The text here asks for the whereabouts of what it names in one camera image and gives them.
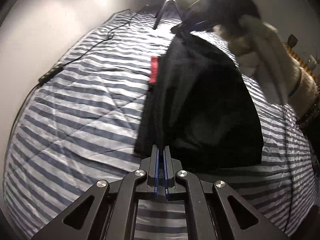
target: tripod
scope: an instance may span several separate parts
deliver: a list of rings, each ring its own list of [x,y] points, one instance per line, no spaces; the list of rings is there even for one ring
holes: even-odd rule
[[[163,16],[164,12],[166,11],[169,3],[174,3],[175,8],[176,8],[176,10],[177,10],[177,12],[178,12],[178,15],[179,15],[180,19],[183,19],[182,13],[181,13],[181,11],[180,11],[180,9],[179,9],[179,6],[178,6],[178,3],[176,2],[176,0],[166,0],[166,1],[164,2],[164,4],[162,5],[162,7],[161,7],[161,8],[157,11],[157,13],[156,13],[156,16],[155,16],[155,18],[156,18],[156,23],[155,23],[155,25],[153,26],[153,29],[154,29],[154,30],[158,27],[159,22],[160,22],[160,20],[161,20],[161,18],[162,18],[162,16]]]

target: metal screw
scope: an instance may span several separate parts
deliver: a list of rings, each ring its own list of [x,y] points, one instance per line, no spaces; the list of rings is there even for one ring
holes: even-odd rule
[[[99,180],[98,182],[97,182],[97,186],[98,187],[105,187],[106,185],[108,184],[108,182],[106,182],[105,180]]]
[[[177,172],[177,175],[178,175],[179,177],[185,177],[185,176],[188,175],[188,173],[187,173],[186,171],[184,171],[184,170],[181,170],[181,171],[178,171],[178,172]]]
[[[217,180],[215,184],[217,187],[220,187],[220,188],[226,186],[226,183],[222,180]]]
[[[144,170],[136,170],[136,172],[134,174],[136,174],[136,176],[138,176],[138,177],[141,177],[144,174],[146,174],[146,172]]]

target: bed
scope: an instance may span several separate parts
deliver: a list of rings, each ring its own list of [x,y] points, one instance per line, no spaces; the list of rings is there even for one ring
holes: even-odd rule
[[[57,64],[79,57],[133,15],[129,10],[114,14]],[[113,182],[138,169],[143,157],[133,149],[150,57],[166,52],[173,38],[170,28],[179,22],[175,14],[166,13],[153,30],[154,14],[138,14],[113,39],[66,65],[33,93],[9,141],[3,181],[6,206],[28,239],[98,179]],[[235,62],[215,33],[195,34]],[[260,118],[262,162],[218,174],[290,236],[318,193],[309,144],[289,105],[268,104],[254,80],[243,80]],[[187,239],[183,204],[140,201],[135,230],[135,240]]]

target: black cable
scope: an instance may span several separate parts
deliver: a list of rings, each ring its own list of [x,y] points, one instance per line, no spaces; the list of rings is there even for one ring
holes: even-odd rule
[[[17,113],[17,115],[16,115],[16,117],[14,118],[14,121],[13,121],[13,123],[12,123],[11,130],[10,130],[9,141],[11,140],[11,136],[12,136],[12,131],[13,131],[14,125],[15,125],[17,119],[18,119],[18,116],[20,115],[20,112],[22,111],[23,106],[25,105],[25,103],[26,103],[27,100],[29,99],[29,96],[31,95],[31,93],[32,93],[34,90],[36,90],[36,89],[38,88],[38,86],[40,86],[39,83],[36,84],[36,85],[30,90],[30,92],[27,94],[27,96],[24,98],[23,103],[22,103],[22,105],[20,106],[20,108],[19,108],[19,110],[18,110],[18,113]]]
[[[148,4],[144,5],[144,6],[143,6],[137,13],[135,13],[135,14],[129,19],[129,21],[127,21],[126,23],[124,23],[124,24],[122,24],[122,25],[120,25],[120,26],[118,26],[118,27],[115,27],[115,28],[109,30],[109,31],[107,32],[107,38],[106,38],[106,39],[104,39],[104,40],[102,40],[102,41],[99,41],[97,44],[95,44],[95,45],[92,46],[90,49],[88,49],[84,54],[82,54],[82,55],[79,56],[78,58],[75,58],[75,59],[73,59],[73,60],[71,60],[71,61],[63,64],[62,67],[65,67],[66,65],[71,64],[71,63],[73,63],[73,62],[81,59],[84,55],[86,55],[89,51],[91,51],[93,48],[95,48],[95,47],[98,46],[99,44],[101,44],[101,43],[103,43],[103,42],[105,42],[105,41],[111,40],[111,39],[115,36],[115,33],[114,33],[113,31],[115,31],[116,29],[121,28],[121,27],[123,27],[123,26],[126,26],[127,24],[129,24],[129,26],[130,26],[130,23],[131,23],[132,19],[135,18],[135,17],[136,17],[145,7],[147,7],[147,6],[149,6],[149,5],[148,5]]]
[[[113,31],[115,31],[116,29],[121,28],[121,27],[123,27],[123,26],[125,26],[125,25],[127,25],[127,24],[129,24],[129,26],[130,26],[130,23],[131,23],[132,19],[135,18],[135,17],[136,17],[144,8],[146,8],[147,6],[149,6],[149,5],[148,5],[148,4],[144,5],[144,6],[143,6],[137,13],[135,13],[135,14],[129,19],[129,21],[127,21],[126,23],[124,23],[124,24],[122,24],[122,25],[120,25],[120,26],[118,26],[118,27],[115,27],[115,28],[109,30],[109,31],[107,32],[107,38],[106,38],[106,39],[104,39],[104,40],[102,40],[102,41],[99,41],[97,44],[95,44],[94,46],[92,46],[90,49],[88,49],[85,53],[83,53],[83,54],[80,55],[79,57],[77,57],[77,58],[75,58],[75,59],[73,59],[73,60],[71,60],[71,61],[69,61],[69,62],[67,62],[67,63],[64,63],[64,64],[60,65],[60,66],[59,66],[60,71],[63,70],[63,67],[65,67],[66,65],[71,64],[71,63],[73,63],[73,62],[81,59],[84,55],[86,55],[88,52],[90,52],[93,48],[95,48],[95,47],[98,46],[99,44],[101,44],[101,43],[103,43],[103,42],[105,42],[105,41],[111,40],[111,39],[115,36],[115,33],[114,33]],[[14,121],[13,121],[11,130],[10,130],[10,136],[9,136],[8,142],[10,142],[10,140],[11,140],[11,138],[12,138],[13,128],[14,128],[14,126],[15,126],[15,123],[16,123],[16,121],[17,121],[17,119],[18,119],[18,117],[19,117],[19,115],[20,115],[20,112],[22,111],[23,106],[25,105],[27,99],[29,98],[30,94],[31,94],[34,90],[36,90],[38,87],[40,87],[40,86],[42,86],[42,85],[43,85],[43,83],[41,83],[41,82],[39,82],[38,84],[36,84],[36,85],[30,90],[30,92],[29,92],[28,95],[25,97],[25,99],[23,100],[23,103],[22,103],[21,107],[19,108],[19,111],[18,111],[18,113],[17,113],[17,115],[16,115],[16,117],[15,117],[15,119],[14,119]]]

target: hand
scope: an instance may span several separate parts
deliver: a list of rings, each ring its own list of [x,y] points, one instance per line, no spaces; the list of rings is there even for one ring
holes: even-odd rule
[[[229,35],[221,25],[213,30],[228,41],[240,71],[256,79],[266,100],[271,104],[286,104],[301,79],[300,64],[288,55],[276,28],[249,15],[244,15],[239,23],[246,33],[242,37]]]

